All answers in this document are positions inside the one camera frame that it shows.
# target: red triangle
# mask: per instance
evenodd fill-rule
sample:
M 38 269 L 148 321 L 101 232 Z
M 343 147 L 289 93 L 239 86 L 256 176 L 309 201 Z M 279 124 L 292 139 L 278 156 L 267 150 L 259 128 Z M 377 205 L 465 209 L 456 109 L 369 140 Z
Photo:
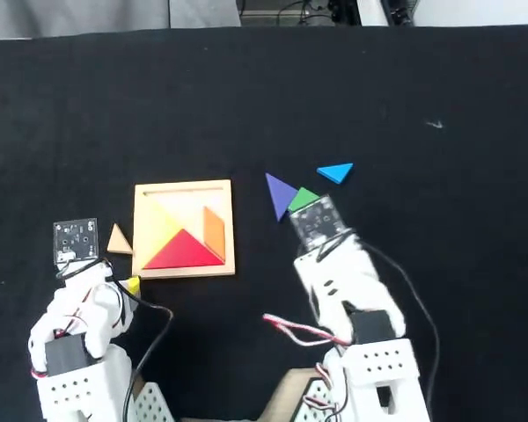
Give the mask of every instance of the red triangle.
M 150 260 L 144 269 L 221 266 L 222 264 L 221 259 L 182 229 Z

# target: green triangle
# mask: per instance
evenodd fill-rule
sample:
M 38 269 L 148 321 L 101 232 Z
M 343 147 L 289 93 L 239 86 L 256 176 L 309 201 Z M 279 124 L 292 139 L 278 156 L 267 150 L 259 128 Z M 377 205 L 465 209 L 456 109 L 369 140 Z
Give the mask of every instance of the green triangle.
M 305 205 L 310 204 L 314 200 L 317 200 L 319 196 L 311 191 L 308 191 L 304 187 L 300 187 L 297 191 L 296 197 L 293 199 L 293 201 L 290 203 L 290 206 L 288 207 L 288 210 L 293 213 L 294 211 L 297 211 L 299 208 L 303 208 Z

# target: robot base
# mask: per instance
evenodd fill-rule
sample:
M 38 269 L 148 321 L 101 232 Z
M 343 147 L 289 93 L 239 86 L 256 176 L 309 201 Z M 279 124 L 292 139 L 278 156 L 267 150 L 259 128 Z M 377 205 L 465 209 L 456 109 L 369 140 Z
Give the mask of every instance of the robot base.
M 49 422 L 120 422 L 130 377 L 131 360 L 122 348 L 109 345 L 99 363 L 37 381 L 43 418 Z M 143 388 L 137 406 L 131 397 L 125 422 L 143 420 L 173 422 L 164 397 L 152 382 Z

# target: circuit board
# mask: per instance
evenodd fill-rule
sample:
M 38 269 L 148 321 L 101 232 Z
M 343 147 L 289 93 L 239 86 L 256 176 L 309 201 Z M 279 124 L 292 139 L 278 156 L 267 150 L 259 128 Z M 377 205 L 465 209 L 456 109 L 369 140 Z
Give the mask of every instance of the circuit board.
M 95 218 L 53 224 L 53 261 L 56 265 L 95 259 L 98 255 L 98 223 Z
M 328 195 L 290 214 L 290 219 L 307 252 L 347 229 Z

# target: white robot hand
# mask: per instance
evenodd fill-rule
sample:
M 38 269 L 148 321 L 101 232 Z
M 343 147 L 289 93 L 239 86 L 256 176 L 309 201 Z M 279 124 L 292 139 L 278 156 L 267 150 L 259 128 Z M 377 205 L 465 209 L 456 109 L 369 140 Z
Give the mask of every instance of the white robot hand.
M 405 318 L 385 284 L 379 281 L 370 255 L 360 246 L 356 234 L 345 236 L 323 259 L 318 259 L 335 242 L 340 242 L 340 238 L 294 261 L 299 278 L 312 299 L 317 323 L 350 344 L 359 333 L 353 332 L 348 306 L 363 311 L 384 310 L 395 335 L 404 336 Z

